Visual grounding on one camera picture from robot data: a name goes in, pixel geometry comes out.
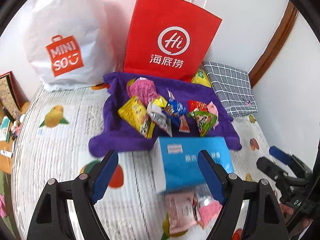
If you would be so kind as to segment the right hand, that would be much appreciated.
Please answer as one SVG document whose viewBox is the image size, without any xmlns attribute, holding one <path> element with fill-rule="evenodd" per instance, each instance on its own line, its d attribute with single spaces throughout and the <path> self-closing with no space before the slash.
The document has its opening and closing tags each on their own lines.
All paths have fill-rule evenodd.
<svg viewBox="0 0 320 240">
<path fill-rule="evenodd" d="M 299 236 L 312 222 L 313 219 L 299 212 L 295 215 L 295 210 L 284 204 L 279 204 L 285 221 L 289 223 L 289 238 Z"/>
</svg>

